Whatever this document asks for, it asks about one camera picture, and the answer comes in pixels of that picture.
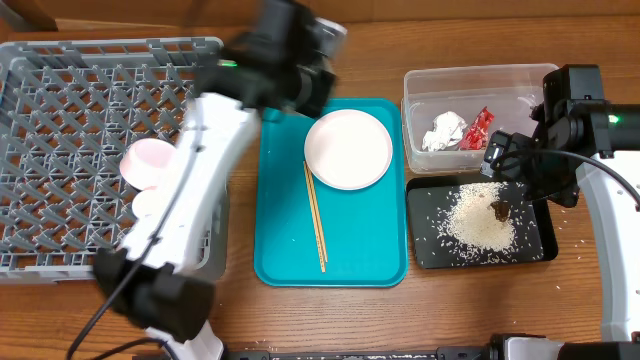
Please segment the red snack wrapper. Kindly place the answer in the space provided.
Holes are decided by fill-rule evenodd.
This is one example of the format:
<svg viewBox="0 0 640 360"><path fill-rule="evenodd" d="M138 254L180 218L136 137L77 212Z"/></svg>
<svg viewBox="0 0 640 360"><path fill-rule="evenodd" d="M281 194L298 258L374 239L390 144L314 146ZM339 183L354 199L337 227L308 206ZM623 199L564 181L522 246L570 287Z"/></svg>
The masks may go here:
<svg viewBox="0 0 640 360"><path fill-rule="evenodd" d="M494 115L484 107L458 143L459 150L482 150L486 147L489 138L489 128L494 120Z"/></svg>

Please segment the white tissue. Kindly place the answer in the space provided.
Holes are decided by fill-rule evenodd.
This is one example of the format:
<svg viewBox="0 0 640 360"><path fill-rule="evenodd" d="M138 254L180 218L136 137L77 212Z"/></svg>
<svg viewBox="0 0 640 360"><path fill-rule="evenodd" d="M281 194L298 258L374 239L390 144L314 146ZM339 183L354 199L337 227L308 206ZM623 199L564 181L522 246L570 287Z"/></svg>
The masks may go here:
<svg viewBox="0 0 640 360"><path fill-rule="evenodd" d="M455 146L462 140L466 128L466 121L455 112L442 113L434 118L433 129L425 133L422 149L434 152Z"/></svg>

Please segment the small pink-white bowl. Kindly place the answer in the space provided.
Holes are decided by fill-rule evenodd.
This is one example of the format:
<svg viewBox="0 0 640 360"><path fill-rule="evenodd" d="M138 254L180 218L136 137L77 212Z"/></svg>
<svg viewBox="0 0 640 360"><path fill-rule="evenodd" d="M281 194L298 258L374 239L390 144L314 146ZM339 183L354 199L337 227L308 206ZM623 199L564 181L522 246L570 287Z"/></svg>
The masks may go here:
<svg viewBox="0 0 640 360"><path fill-rule="evenodd" d="M156 187L176 148L169 142L144 138L131 144L119 164L122 178L138 190Z"/></svg>

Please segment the cream white cup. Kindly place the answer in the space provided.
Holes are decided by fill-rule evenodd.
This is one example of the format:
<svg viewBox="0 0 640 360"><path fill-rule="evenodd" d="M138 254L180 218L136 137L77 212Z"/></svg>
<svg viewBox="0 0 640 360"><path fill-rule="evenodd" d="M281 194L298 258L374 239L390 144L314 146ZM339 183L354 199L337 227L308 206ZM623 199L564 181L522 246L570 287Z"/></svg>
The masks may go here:
<svg viewBox="0 0 640 360"><path fill-rule="evenodd" d="M162 211L164 204L157 188L150 187L142 190L134 197L131 208L136 218L144 218L156 211Z"/></svg>

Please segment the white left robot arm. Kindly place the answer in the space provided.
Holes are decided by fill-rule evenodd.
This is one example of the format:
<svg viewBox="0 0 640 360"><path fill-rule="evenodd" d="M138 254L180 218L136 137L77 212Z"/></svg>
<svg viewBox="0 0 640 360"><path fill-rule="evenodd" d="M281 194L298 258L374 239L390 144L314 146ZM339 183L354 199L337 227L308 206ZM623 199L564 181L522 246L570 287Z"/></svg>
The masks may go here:
<svg viewBox="0 0 640 360"><path fill-rule="evenodd" d="M105 308L144 329L173 359L219 359L209 323L215 286L198 278L201 241L266 109L316 118L336 82L330 65L345 28L295 1L267 1L254 27L197 65L176 153L157 203L92 272Z"/></svg>

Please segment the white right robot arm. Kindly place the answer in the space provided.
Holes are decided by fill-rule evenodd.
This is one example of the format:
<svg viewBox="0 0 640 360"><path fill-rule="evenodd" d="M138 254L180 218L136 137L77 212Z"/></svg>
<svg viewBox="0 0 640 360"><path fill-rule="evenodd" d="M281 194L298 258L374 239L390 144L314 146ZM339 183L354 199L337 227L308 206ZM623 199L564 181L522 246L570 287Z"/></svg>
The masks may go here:
<svg viewBox="0 0 640 360"><path fill-rule="evenodd" d="M498 334L485 359L636 359L639 356L639 107L613 104L596 65L565 65L543 79L530 136L495 132L483 175L518 182L528 200L586 200L602 282L598 342Z"/></svg>

